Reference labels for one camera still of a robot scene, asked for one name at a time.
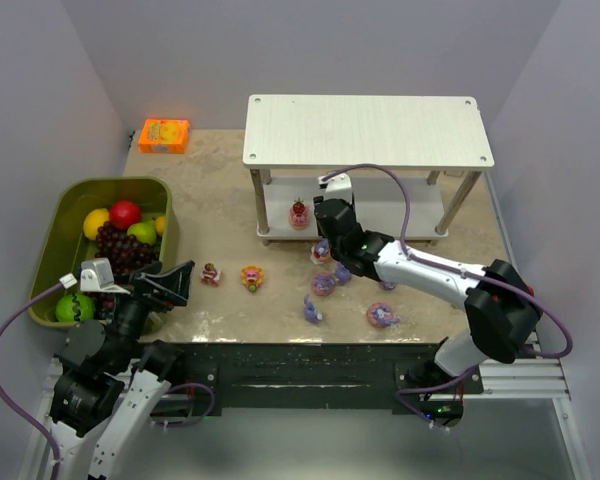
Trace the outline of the pink bear cake toy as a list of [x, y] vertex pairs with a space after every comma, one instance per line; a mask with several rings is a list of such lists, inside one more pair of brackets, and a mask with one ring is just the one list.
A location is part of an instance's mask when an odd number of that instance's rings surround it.
[[203, 265], [200, 273], [201, 283], [217, 287], [221, 280], [221, 270], [213, 263]]

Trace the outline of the pink bear sunflower toy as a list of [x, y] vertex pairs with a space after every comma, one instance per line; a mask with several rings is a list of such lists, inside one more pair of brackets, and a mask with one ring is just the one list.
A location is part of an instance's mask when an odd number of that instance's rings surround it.
[[248, 265], [241, 269], [240, 278], [244, 287], [255, 293], [264, 283], [264, 271], [261, 267]]

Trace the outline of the pink bear strawberry donut toy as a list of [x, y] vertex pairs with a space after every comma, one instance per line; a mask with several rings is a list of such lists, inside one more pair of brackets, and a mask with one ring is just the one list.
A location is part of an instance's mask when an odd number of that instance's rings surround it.
[[309, 225], [309, 209], [302, 199], [298, 198], [293, 202], [288, 221], [294, 230], [303, 230]]

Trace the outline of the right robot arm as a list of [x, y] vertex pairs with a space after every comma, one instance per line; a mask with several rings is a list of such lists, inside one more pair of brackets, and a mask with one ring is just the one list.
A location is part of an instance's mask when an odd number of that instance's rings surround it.
[[450, 377], [487, 359], [513, 363], [540, 320], [532, 291], [507, 261], [482, 266], [405, 249], [392, 236], [363, 229], [342, 199], [318, 197], [314, 217], [332, 257], [352, 274], [405, 285], [464, 311], [467, 329], [443, 341], [433, 359]]

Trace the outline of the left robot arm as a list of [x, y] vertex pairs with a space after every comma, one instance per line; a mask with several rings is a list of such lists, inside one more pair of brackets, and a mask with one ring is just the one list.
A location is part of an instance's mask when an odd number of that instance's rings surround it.
[[57, 359], [62, 373], [50, 408], [56, 442], [50, 462], [55, 479], [112, 479], [134, 437], [172, 387], [184, 352], [164, 341], [140, 348], [153, 313], [187, 305], [194, 262], [169, 271], [155, 261], [116, 276], [106, 259], [82, 263], [83, 293], [112, 294], [113, 318], [72, 327]]

